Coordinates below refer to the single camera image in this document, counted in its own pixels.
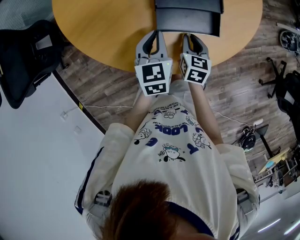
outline wooden floor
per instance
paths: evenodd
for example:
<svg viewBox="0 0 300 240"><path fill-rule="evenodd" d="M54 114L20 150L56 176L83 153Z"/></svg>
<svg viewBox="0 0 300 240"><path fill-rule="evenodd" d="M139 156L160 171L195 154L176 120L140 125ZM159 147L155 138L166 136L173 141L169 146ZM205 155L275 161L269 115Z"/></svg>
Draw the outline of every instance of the wooden floor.
<svg viewBox="0 0 300 240"><path fill-rule="evenodd" d="M256 35L240 53L212 68L205 89L214 111L248 124L263 118L264 124L269 124L265 138L274 151L279 146L281 149L294 146L295 134L289 117L279 110L276 98L267 98L267 92L272 91L273 86L261 86L258 79L269 81L275 76L271 64L265 60L267 57L273 58L277 66L281 60L287 61L287 73L299 69L295 56L282 48L278 42L280 29L276 22L290 24L294 21L289 2L263 0L263 16ZM57 70L82 104L133 104L138 90L138 81L134 73L101 64L74 47L65 50L64 61L69 63L70 67L66 70L59 67ZM89 107L88 110L105 129L113 122L122 122L129 111L128 108L94 107ZM233 143L245 125L221 117L217 113L216 117L224 142ZM246 154L253 174L265 165L263 153L267 154L260 140L255 148Z"/></svg>

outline white t-shirt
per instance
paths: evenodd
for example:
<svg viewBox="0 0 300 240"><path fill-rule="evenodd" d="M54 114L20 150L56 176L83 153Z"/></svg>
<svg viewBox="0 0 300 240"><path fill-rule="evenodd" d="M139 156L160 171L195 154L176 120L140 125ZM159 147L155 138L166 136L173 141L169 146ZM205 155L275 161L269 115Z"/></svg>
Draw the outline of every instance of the white t-shirt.
<svg viewBox="0 0 300 240"><path fill-rule="evenodd" d="M204 222L217 239L245 233L259 208L259 195L244 151L215 146L193 112L175 96L159 96L135 134L122 124L109 127L75 202L98 238L111 197L138 180L166 183L167 201ZM237 204L236 188L249 195L253 210L247 214Z"/></svg>

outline brown hair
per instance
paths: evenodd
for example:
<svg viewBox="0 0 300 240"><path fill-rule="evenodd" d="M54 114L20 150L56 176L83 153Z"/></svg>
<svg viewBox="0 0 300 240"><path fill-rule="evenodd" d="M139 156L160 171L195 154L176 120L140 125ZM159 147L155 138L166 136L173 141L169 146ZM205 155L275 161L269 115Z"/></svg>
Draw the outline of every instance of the brown hair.
<svg viewBox="0 0 300 240"><path fill-rule="evenodd" d="M154 181L139 181L120 188L102 230L103 240L170 240L176 222L170 216L169 188Z"/></svg>

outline sleeve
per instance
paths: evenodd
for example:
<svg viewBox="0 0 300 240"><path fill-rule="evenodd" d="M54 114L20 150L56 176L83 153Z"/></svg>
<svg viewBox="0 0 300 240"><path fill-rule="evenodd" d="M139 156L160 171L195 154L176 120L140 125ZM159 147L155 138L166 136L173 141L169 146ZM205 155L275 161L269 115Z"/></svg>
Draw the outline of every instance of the sleeve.
<svg viewBox="0 0 300 240"><path fill-rule="evenodd" d="M75 207L81 215L84 209L90 208L91 203L105 199L98 199L98 193L103 195L105 192L108 199L114 177L134 134L132 129L123 124L113 123L109 126L76 197Z"/></svg>
<svg viewBox="0 0 300 240"><path fill-rule="evenodd" d="M246 191L248 198L238 203L237 215L240 224L239 238L244 235L256 218L260 197L242 148L229 144L216 146L225 161L228 172L236 189Z"/></svg>

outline round wooden table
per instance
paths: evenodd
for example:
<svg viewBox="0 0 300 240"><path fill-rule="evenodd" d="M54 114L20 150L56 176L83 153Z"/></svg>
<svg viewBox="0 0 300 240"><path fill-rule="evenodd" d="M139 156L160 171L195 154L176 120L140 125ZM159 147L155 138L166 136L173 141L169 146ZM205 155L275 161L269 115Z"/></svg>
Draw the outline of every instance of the round wooden table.
<svg viewBox="0 0 300 240"><path fill-rule="evenodd" d="M66 38L95 60L134 72L135 47L156 27L154 0L52 0L55 20ZM220 37L197 34L212 65L242 50L256 33L263 0L224 0ZM182 35L165 32L173 73L179 73Z"/></svg>

